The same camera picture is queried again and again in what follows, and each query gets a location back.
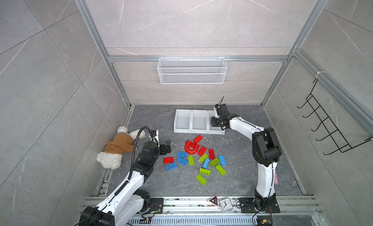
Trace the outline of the red arch lego piece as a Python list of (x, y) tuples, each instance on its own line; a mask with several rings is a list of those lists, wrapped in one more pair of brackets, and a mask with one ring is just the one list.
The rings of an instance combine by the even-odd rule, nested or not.
[(185, 151), (188, 154), (196, 154), (199, 151), (200, 145), (189, 140), (185, 143)]

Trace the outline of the blue lego brick slanted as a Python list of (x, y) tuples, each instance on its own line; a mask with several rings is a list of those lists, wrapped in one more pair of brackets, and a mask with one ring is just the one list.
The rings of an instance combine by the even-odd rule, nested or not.
[(203, 163), (203, 169), (207, 169), (209, 163), (210, 163), (210, 159), (206, 158), (205, 161), (204, 161), (204, 163)]

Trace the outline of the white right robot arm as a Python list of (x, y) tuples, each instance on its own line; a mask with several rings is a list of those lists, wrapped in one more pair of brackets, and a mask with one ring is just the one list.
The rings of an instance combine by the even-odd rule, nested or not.
[(225, 103), (216, 104), (214, 114), (210, 120), (212, 127), (235, 130), (252, 141), (253, 157), (258, 164), (255, 196), (260, 200), (275, 198), (275, 170), (282, 155), (275, 130), (254, 125), (237, 114), (230, 113)]

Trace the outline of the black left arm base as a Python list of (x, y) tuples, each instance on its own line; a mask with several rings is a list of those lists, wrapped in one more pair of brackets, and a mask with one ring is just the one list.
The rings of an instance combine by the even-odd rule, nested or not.
[(137, 190), (135, 195), (140, 196), (143, 199), (142, 208), (140, 213), (152, 212), (162, 213), (164, 207), (164, 198), (151, 197), (150, 194), (143, 190)]

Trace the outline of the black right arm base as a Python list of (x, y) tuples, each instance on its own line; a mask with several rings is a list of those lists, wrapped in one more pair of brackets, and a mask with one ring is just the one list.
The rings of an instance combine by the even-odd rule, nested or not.
[(276, 194), (269, 198), (263, 198), (260, 195), (250, 198), (241, 197), (238, 201), (238, 208), (242, 213), (280, 213)]

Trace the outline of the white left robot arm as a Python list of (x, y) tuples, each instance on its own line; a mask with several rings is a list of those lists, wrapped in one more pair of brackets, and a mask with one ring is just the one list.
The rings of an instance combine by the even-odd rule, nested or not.
[(159, 131), (144, 126), (131, 134), (125, 126), (106, 143), (108, 155), (131, 153), (130, 170), (115, 190), (95, 207), (86, 207), (79, 226), (124, 226), (138, 212), (146, 212), (151, 205), (150, 194), (141, 186), (150, 177), (160, 155), (171, 151), (171, 141), (159, 141)]

